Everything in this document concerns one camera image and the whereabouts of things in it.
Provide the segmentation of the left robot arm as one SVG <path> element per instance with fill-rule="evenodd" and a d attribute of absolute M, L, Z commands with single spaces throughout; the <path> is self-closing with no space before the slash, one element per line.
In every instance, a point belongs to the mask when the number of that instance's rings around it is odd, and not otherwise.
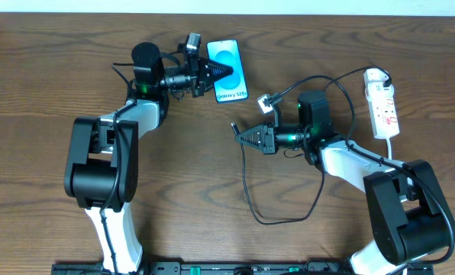
<path fill-rule="evenodd" d="M 143 248 L 134 231 L 131 201 L 137 189 L 139 140 L 161 126 L 177 92 L 204 95 L 234 73 L 230 65 L 201 57 L 198 42 L 178 46 L 184 57 L 143 42 L 131 51 L 134 78 L 126 82 L 125 103 L 107 115 L 78 117 L 73 123 L 64 176 L 66 194 L 92 220 L 102 246 L 102 270 L 136 273 Z"/>

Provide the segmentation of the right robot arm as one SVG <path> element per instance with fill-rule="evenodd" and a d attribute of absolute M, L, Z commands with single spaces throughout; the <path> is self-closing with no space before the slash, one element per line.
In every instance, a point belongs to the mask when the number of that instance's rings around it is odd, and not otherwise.
<path fill-rule="evenodd" d="M 274 121 L 235 129 L 235 140 L 264 154 L 300 149 L 322 175 L 339 177 L 365 194 L 373 240 L 350 257 L 352 273 L 424 273 L 450 258 L 455 221 L 428 162 L 390 160 L 338 134 L 323 91 L 298 96 L 295 125 L 282 123 L 278 103 L 277 95 L 260 97 L 261 109 L 274 112 Z"/>

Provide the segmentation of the blue Galaxy S25+ smartphone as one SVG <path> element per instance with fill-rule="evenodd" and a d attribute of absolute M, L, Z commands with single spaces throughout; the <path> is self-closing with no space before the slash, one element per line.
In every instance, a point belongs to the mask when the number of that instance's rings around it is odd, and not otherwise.
<path fill-rule="evenodd" d="M 237 102 L 248 99 L 249 92 L 244 76 L 240 48 L 236 40 L 217 40 L 207 43 L 207 53 L 215 65 L 214 90 L 217 103 Z"/>

